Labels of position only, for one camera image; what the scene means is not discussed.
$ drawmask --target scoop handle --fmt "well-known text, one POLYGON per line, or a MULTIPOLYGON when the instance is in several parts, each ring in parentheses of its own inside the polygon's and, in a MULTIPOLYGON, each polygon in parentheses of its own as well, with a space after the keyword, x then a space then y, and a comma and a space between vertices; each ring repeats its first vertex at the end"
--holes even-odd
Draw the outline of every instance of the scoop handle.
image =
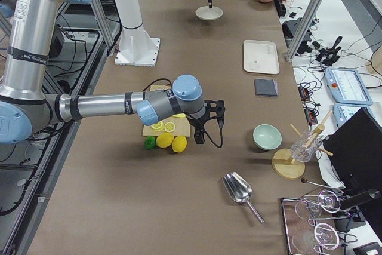
POLYGON ((250 202, 249 200, 247 201, 247 205, 248 205, 249 209, 253 212, 253 214, 255 214, 257 220, 258 220, 261 224, 263 224, 263 223, 265 222, 264 219, 262 218, 262 216, 260 215, 260 213, 257 212, 256 208, 251 204, 251 202, 250 202))

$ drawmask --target metal scoop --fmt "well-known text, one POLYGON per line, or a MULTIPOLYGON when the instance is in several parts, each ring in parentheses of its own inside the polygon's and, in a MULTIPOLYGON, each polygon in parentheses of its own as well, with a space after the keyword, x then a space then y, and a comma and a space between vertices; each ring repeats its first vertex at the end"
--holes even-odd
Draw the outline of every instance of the metal scoop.
POLYGON ((226 186, 229 196, 237 203, 246 203, 260 223, 264 223, 264 219, 257 212, 249 201, 252 198, 252 187, 236 172, 227 173, 223 176, 223 183, 226 186))

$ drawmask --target white pillar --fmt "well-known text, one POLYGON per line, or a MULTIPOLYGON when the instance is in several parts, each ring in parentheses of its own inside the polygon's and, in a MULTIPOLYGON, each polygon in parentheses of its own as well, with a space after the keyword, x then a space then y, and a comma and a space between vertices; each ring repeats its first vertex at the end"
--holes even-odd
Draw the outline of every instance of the white pillar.
POLYGON ((115 3, 123 25, 115 63, 154 67, 160 39, 150 38, 144 30, 138 0, 115 0, 115 3))

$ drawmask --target label sticker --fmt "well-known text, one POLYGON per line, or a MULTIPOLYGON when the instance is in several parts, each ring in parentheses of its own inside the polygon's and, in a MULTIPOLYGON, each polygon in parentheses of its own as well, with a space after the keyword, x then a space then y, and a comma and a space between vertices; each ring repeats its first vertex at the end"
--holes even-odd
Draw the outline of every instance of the label sticker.
POLYGON ((14 18, 18 21, 25 22, 28 16, 30 0, 17 0, 14 11, 14 18))

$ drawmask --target folded cloth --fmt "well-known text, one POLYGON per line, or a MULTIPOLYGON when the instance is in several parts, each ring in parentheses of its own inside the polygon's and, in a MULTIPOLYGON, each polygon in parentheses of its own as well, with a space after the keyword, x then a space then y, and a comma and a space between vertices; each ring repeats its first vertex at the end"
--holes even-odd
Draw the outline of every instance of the folded cloth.
POLYGON ((277 97, 277 82, 274 79, 255 79, 255 93, 258 96, 277 97))

